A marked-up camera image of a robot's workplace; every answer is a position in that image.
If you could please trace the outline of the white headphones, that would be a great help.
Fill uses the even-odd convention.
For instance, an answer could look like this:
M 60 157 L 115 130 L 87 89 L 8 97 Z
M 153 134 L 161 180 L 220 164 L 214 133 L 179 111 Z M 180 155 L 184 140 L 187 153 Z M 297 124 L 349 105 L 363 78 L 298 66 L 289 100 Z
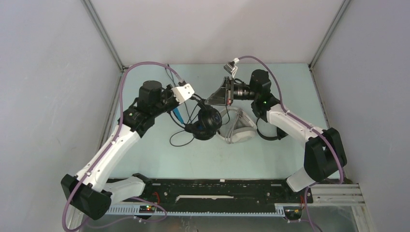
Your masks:
M 226 107 L 220 111 L 220 115 L 221 117 L 227 115 L 230 119 L 230 112 L 235 113 L 235 118 L 224 134 L 220 131 L 216 133 L 218 138 L 227 144 L 234 144 L 245 142 L 256 136 L 257 125 L 242 108 Z

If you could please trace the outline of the black blue headphones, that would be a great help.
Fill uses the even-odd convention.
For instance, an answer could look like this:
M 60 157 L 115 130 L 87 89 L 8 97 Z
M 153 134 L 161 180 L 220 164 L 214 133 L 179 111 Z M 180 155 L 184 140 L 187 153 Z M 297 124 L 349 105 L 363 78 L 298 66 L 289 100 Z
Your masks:
M 171 119 L 183 129 L 191 133 L 194 139 L 206 141 L 213 138 L 222 126 L 222 117 L 217 109 L 205 104 L 205 100 L 191 97 L 190 100 L 196 101 L 200 107 L 198 111 L 198 120 L 192 123 L 178 123 L 172 117 Z

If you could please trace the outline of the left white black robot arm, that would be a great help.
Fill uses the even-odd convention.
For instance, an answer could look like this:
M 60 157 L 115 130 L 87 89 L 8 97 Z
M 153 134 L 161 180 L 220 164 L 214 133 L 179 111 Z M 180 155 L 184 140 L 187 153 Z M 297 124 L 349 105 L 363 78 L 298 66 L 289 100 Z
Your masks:
M 145 81 L 138 97 L 123 111 L 114 132 L 97 154 L 76 175 L 65 175 L 61 186 L 71 205 L 92 220 L 102 218 L 109 208 L 123 200 L 137 197 L 148 201 L 153 188 L 142 177 L 108 183 L 110 174 L 145 133 L 154 125 L 155 119 L 169 113 L 189 100 L 195 93 L 185 82 L 178 86 L 163 87 L 158 81 Z

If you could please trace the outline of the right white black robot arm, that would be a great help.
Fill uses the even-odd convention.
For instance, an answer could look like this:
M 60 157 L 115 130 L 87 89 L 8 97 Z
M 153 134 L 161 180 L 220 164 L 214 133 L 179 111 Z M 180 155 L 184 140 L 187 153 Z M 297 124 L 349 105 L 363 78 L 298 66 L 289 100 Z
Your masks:
M 341 136 L 334 128 L 322 129 L 299 118 L 285 109 L 281 101 L 271 93 L 269 72 L 254 70 L 249 83 L 225 77 L 217 91 L 206 99 L 209 105 L 231 105 L 234 100 L 251 101 L 251 108 L 258 119 L 276 126 L 304 147 L 303 167 L 286 178 L 281 189 L 282 198 L 294 202 L 301 190 L 327 179 L 338 172 L 343 178 L 347 158 Z

